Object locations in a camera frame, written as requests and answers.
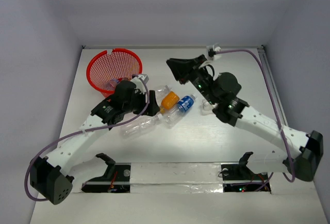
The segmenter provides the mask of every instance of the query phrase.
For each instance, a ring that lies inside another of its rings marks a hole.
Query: blue label
[[[177,102],[179,110],[184,113],[187,112],[187,110],[189,110],[193,104],[194,100],[189,96],[185,96],[179,102]]]

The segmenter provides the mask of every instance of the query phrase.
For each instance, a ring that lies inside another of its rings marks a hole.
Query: table surface
[[[86,79],[89,61],[101,51],[82,51],[61,136],[76,131],[90,110],[103,99]],[[182,86],[176,82],[165,61],[169,58],[195,58],[205,54],[205,49],[132,51],[142,60],[143,73],[150,78],[147,84],[149,89],[167,84],[173,86],[173,91],[180,97],[196,92],[192,84]],[[213,66],[216,73],[233,73],[242,85],[238,97],[274,118],[262,74],[253,57],[247,53],[226,54]],[[100,152],[106,153],[117,163],[236,162],[246,151],[283,153],[253,134],[221,123],[214,115],[201,116],[199,105],[202,99],[199,94],[191,111],[172,129],[159,125],[154,131],[131,140],[123,140],[119,129],[112,129],[93,144],[77,164],[89,161]],[[150,223],[222,223],[221,220],[223,223],[244,223],[244,218],[237,213],[250,219],[249,223],[261,220],[268,223],[311,223],[317,218],[319,223],[326,223],[313,183],[296,181],[289,184],[282,175],[276,174],[271,187],[274,195],[70,194],[58,206],[48,202],[37,203],[31,223],[104,223],[107,220],[112,223],[134,223],[140,222],[139,218]]]

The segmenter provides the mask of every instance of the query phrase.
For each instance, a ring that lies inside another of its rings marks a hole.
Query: purple cable
[[[125,124],[128,124],[129,122],[132,122],[134,121],[135,119],[137,119],[138,117],[140,117],[144,112],[145,110],[147,109],[148,105],[149,105],[149,102],[150,102],[150,96],[149,96],[149,92],[148,92],[148,88],[146,86],[146,83],[139,78],[139,80],[143,83],[144,85],[144,88],[145,88],[145,91],[146,91],[146,95],[147,95],[147,101],[146,101],[146,105],[145,107],[143,108],[143,110],[137,114],[136,116],[134,116],[133,118],[129,119],[128,121],[125,121],[125,122],[121,122],[121,123],[117,123],[117,124],[113,124],[113,125],[109,125],[109,126],[102,126],[102,127],[93,127],[93,128],[90,128],[90,129],[86,129],[85,132],[92,132],[92,131],[96,131],[96,130],[103,130],[103,129],[110,129],[110,128],[113,128],[113,127],[118,127],[118,126],[122,126],[122,125],[125,125]],[[74,133],[71,133],[71,134],[68,134],[68,135],[65,135],[55,141],[53,141],[52,143],[50,143],[49,145],[47,145],[46,147],[44,147],[43,149],[41,149],[41,151],[39,153],[37,153],[37,155],[31,160],[27,170],[26,170],[26,173],[25,173],[25,178],[24,178],[24,190],[25,190],[25,193],[26,195],[28,196],[28,198],[30,198],[31,200],[33,201],[36,201],[36,202],[43,202],[43,201],[47,201],[46,198],[44,199],[39,199],[39,198],[36,198],[34,196],[31,195],[29,189],[28,189],[28,178],[29,178],[29,174],[30,174],[30,171],[31,171],[31,168],[32,168],[32,165],[34,164],[34,162],[37,160],[37,158],[44,152],[46,151],[47,149],[51,148],[52,146],[55,146],[57,143],[59,143],[60,141],[64,140],[64,139],[67,139],[67,138],[70,138],[72,136],[75,136],[75,135],[79,135],[79,134],[82,134],[83,131],[80,130],[80,131],[76,131]]]
[[[291,170],[291,174],[292,174],[292,179],[289,179],[286,176],[285,173],[283,173],[283,175],[286,178],[286,180],[288,180],[290,183],[293,183],[293,181],[295,179],[295,173],[294,173],[294,166],[293,166],[293,161],[292,161],[292,157],[291,157],[291,152],[290,152],[290,149],[289,149],[287,138],[285,137],[284,131],[282,129],[282,124],[280,122],[281,120],[279,119],[278,112],[277,112],[277,109],[276,109],[276,106],[275,106],[275,102],[274,102],[274,98],[273,98],[272,92],[270,90],[270,86],[268,84],[268,80],[266,78],[266,73],[265,73],[265,71],[263,69],[263,66],[262,66],[261,62],[258,60],[257,56],[254,53],[252,53],[250,50],[246,50],[246,49],[225,50],[225,51],[219,51],[219,52],[217,52],[217,54],[227,54],[227,53],[233,53],[233,52],[247,52],[247,53],[249,53],[250,55],[253,56],[253,58],[256,60],[256,62],[258,63],[258,65],[259,65],[259,67],[261,69],[261,72],[262,72],[262,75],[263,75],[263,79],[265,80],[267,92],[269,94],[270,101],[272,102],[273,110],[275,112],[277,126],[278,126],[278,129],[280,130],[280,133],[281,133],[280,135],[282,137],[282,140],[284,142],[285,149],[286,149],[287,154],[288,154],[288,159],[289,159],[289,164],[290,164],[290,170]],[[264,185],[266,185],[269,182],[269,180],[272,177],[272,175],[273,175],[273,173],[269,176],[268,180],[266,181],[266,183]]]

